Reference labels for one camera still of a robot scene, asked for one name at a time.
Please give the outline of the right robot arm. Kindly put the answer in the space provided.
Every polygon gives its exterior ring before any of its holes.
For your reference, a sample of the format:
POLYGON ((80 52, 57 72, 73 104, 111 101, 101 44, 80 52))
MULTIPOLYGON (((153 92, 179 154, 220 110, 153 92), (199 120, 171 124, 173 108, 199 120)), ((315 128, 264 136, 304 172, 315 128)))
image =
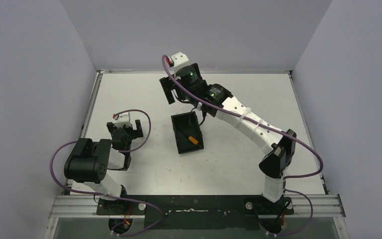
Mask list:
POLYGON ((273 213, 280 207, 285 191, 285 176, 295 152, 295 142, 289 136, 296 133, 276 128, 259 116, 220 84, 208 84, 193 63, 179 69, 175 81, 169 77, 159 80, 169 104, 182 101, 200 108, 203 115, 222 120, 252 140, 264 153, 259 169, 265 175, 261 209, 273 213))

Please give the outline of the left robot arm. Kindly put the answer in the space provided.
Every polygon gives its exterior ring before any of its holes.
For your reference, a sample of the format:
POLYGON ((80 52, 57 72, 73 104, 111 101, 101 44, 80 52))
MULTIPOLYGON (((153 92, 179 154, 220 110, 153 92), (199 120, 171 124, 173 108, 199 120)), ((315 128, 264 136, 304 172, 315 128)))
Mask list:
POLYGON ((111 139, 93 141, 90 138, 80 138, 64 166, 67 179, 83 183, 100 193, 109 200, 108 208, 116 215, 127 210, 128 201, 122 197, 126 195, 126 189, 115 182, 108 171, 128 170, 132 141, 144 136, 140 120, 135 120, 135 126, 129 119, 108 122, 106 127, 111 139))

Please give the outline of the orange handled screwdriver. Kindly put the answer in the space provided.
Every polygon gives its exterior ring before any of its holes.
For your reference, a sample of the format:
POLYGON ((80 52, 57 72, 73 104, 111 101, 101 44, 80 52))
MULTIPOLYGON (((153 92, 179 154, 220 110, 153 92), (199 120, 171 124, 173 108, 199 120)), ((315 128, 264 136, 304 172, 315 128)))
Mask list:
POLYGON ((188 133, 184 132, 181 129, 179 129, 179 132, 181 132, 192 144, 194 144, 194 145, 199 144, 199 141, 196 138, 194 138, 193 136, 189 135, 188 133))

